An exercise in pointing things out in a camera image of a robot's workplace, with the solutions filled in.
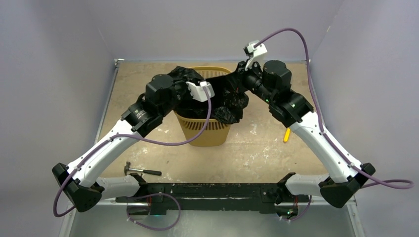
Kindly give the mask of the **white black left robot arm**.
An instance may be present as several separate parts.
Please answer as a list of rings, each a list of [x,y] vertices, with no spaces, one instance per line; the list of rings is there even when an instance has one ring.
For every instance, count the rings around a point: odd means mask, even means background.
[[[125,150],[162,124],[164,117],[181,102],[193,99],[207,100],[200,84],[169,75],[154,76],[144,93],[98,143],[73,162],[53,167],[52,173],[60,186],[58,192],[64,193],[78,212],[88,211],[108,198],[145,200],[147,188],[141,185],[139,175],[102,178],[101,174]]]

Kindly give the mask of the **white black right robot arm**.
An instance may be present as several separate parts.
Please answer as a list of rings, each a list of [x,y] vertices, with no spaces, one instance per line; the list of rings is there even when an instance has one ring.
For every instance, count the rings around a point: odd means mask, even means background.
[[[316,155],[327,170],[324,175],[287,174],[278,182],[279,201],[289,201],[297,195],[322,197],[328,204],[342,208],[375,173],[370,163],[362,164],[341,149],[341,157],[329,143],[332,136],[320,130],[318,115],[301,94],[291,89],[292,73],[286,64],[270,60],[263,66],[257,62],[246,69],[246,62],[238,63],[233,72],[234,88],[249,90],[268,104],[270,114],[290,128]]]

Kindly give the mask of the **black plastic trash bag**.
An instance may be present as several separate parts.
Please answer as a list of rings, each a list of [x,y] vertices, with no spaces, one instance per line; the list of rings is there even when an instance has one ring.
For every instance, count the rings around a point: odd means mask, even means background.
[[[237,84],[228,74],[230,71],[208,73],[201,69],[182,66],[176,66],[168,73],[175,81],[182,80],[195,84],[203,80],[209,82],[214,90],[210,118],[224,124],[235,124],[243,118],[244,108],[249,104],[249,97],[238,90]],[[175,112],[188,119],[205,119],[208,113],[208,103],[188,98],[176,107]]]

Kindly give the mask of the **yellow plastic trash bin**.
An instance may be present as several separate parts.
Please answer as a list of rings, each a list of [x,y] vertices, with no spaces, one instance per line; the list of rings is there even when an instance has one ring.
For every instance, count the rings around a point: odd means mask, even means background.
[[[223,67],[212,66],[194,66],[191,69],[195,70],[204,79],[209,79],[217,76],[224,76],[231,71]],[[185,118],[179,114],[175,114],[183,134],[187,140],[193,138],[199,133],[203,127],[206,119]],[[189,144],[196,147],[213,147],[222,145],[228,136],[230,125],[224,124],[216,119],[209,119],[208,124],[202,134],[190,142]]]

